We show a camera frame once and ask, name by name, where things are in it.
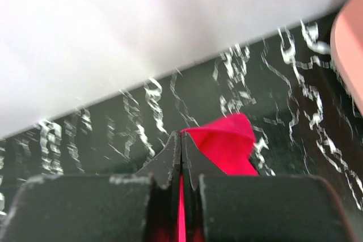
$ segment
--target folded red cloth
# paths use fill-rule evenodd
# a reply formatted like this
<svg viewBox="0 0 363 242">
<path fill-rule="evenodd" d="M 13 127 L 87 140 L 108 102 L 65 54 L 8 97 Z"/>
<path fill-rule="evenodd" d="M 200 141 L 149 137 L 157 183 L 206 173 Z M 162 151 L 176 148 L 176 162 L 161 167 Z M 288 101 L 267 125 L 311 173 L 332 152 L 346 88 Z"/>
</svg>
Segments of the folded red cloth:
<svg viewBox="0 0 363 242">
<path fill-rule="evenodd" d="M 248 161 L 255 135 L 247 117 L 232 114 L 202 127 L 181 131 L 189 133 L 198 149 L 228 175 L 258 175 Z M 185 242 L 183 183 L 179 196 L 179 242 Z"/>
</svg>

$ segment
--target pink cloth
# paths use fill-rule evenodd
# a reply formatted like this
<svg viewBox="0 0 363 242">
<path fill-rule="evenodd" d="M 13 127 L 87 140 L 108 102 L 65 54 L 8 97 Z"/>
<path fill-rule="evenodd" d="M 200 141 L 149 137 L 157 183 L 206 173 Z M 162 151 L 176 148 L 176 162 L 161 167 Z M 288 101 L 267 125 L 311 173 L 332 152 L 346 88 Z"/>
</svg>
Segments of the pink cloth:
<svg viewBox="0 0 363 242">
<path fill-rule="evenodd" d="M 227 175 L 258 175 L 248 161 L 255 135 L 247 117 L 232 114 L 202 127 L 181 131 L 189 133 L 198 149 Z M 180 178 L 179 242 L 185 242 L 183 178 Z"/>
</svg>

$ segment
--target white wall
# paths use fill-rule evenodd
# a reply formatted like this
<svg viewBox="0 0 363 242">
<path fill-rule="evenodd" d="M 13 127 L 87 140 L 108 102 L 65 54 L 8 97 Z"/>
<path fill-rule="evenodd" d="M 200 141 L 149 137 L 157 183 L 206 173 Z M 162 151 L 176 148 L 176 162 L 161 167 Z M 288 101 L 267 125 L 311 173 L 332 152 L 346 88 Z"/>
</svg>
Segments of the white wall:
<svg viewBox="0 0 363 242">
<path fill-rule="evenodd" d="M 343 0 L 0 0 L 0 136 Z"/>
</svg>

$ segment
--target marble countertop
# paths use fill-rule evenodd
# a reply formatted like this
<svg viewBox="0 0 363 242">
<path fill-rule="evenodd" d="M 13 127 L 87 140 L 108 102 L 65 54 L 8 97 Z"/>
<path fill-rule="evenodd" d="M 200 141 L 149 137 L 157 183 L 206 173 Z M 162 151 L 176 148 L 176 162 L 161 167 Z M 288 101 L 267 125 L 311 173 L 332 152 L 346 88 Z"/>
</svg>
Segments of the marble countertop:
<svg viewBox="0 0 363 242">
<path fill-rule="evenodd" d="M 331 61 L 335 15 L 280 28 L 0 141 L 3 214 L 30 176 L 134 172 L 173 130 L 241 112 L 256 135 L 259 173 L 322 176 L 362 240 L 363 121 Z"/>
</svg>

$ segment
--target white backdrop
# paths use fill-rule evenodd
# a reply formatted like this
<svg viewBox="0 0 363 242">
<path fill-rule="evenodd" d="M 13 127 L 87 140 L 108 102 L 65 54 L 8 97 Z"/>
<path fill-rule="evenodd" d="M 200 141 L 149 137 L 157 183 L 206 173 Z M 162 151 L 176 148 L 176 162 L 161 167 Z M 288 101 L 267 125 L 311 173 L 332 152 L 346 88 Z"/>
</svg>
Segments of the white backdrop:
<svg viewBox="0 0 363 242">
<path fill-rule="evenodd" d="M 0 0 L 0 137 L 343 0 Z"/>
</svg>

